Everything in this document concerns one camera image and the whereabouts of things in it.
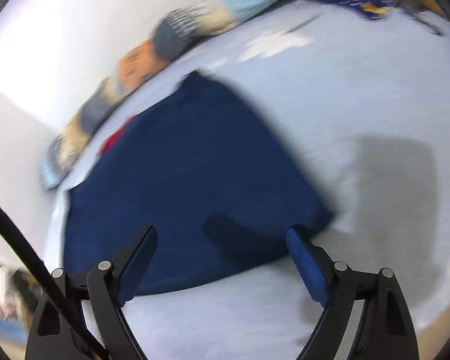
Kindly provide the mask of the navy work jacket red collar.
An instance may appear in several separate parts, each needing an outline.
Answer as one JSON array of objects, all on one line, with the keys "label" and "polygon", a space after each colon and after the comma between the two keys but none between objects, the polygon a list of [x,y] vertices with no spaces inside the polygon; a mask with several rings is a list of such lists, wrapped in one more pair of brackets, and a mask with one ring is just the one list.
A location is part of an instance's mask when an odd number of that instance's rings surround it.
[{"label": "navy work jacket red collar", "polygon": [[84,272],[151,225],[157,250],[138,292],[168,293],[282,258],[291,226],[318,233],[333,216],[245,100],[192,72],[70,190],[63,263]]}]

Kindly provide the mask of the light blue cloud bedsheet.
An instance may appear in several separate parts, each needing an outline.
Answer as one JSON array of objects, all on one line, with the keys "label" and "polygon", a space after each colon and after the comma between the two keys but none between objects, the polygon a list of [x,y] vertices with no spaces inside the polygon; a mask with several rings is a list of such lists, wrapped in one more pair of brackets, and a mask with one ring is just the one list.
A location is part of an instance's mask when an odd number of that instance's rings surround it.
[{"label": "light blue cloud bedsheet", "polygon": [[[43,257],[62,264],[67,189],[105,139],[200,69],[243,93],[338,216],[314,239],[360,271],[391,268],[420,359],[450,337],[450,21],[369,22],[294,2],[210,39],[113,113],[57,192]],[[322,308],[289,258],[195,289],[136,297],[125,315],[151,359],[295,359]]]}]

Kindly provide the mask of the patchwork rolled quilt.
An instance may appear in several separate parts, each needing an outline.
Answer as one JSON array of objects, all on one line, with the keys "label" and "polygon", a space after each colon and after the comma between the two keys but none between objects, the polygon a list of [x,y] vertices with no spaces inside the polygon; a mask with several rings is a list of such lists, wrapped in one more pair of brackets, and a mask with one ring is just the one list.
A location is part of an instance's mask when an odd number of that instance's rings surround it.
[{"label": "patchwork rolled quilt", "polygon": [[130,50],[53,140],[40,168],[43,190],[57,188],[99,127],[140,86],[204,38],[234,29],[279,0],[199,0],[167,13],[151,38]]}]

